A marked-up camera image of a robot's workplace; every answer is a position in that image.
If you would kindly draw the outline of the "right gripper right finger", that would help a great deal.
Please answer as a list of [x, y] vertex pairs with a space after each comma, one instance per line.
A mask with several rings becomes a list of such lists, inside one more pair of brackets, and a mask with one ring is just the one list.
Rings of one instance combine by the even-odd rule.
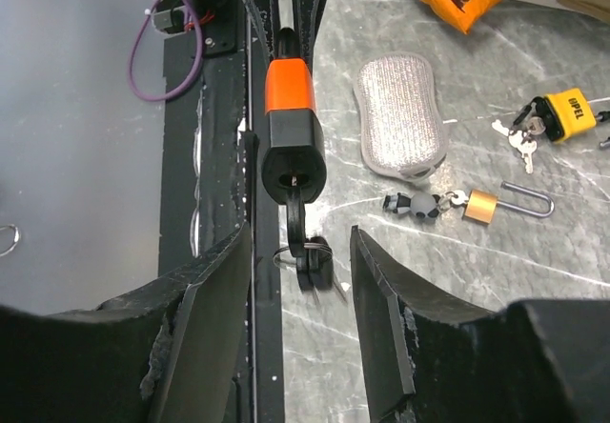
[[356, 324], [374, 422], [605, 422], [609, 303], [521, 299], [490, 312], [350, 239]]

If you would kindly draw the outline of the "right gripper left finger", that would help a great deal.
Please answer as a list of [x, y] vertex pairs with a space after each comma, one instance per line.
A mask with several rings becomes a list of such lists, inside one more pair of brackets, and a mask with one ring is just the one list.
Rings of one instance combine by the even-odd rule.
[[251, 274], [242, 225], [201, 257], [94, 310], [1, 310], [5, 422], [219, 422]]

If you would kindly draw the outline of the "black keys of orange padlock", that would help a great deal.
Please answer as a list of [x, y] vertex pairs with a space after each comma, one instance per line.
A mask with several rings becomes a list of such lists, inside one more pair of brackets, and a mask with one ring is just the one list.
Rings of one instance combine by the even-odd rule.
[[273, 255], [273, 263], [280, 269], [294, 269], [299, 290], [309, 294], [316, 304], [319, 295], [333, 292], [346, 304], [347, 295], [335, 273], [334, 252], [327, 240], [320, 236], [308, 237], [305, 223], [305, 203], [301, 188], [287, 191], [286, 220], [288, 245]]

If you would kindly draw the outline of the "orange black padlock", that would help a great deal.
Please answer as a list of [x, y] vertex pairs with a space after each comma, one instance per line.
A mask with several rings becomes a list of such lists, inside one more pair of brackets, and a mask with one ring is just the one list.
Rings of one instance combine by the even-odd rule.
[[277, 52], [265, 81], [265, 116], [270, 145], [263, 157], [264, 188], [279, 205], [291, 189], [299, 189], [309, 204], [327, 181], [324, 135], [316, 115], [313, 78], [291, 28], [278, 34]]

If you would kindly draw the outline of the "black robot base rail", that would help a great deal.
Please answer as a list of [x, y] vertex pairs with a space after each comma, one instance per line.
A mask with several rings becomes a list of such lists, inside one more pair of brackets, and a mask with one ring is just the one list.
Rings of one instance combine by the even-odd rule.
[[263, 47], [240, 0], [204, 26], [196, 83], [165, 108], [159, 273], [197, 278], [173, 320], [169, 422], [285, 418], [278, 211], [261, 181], [269, 145]]

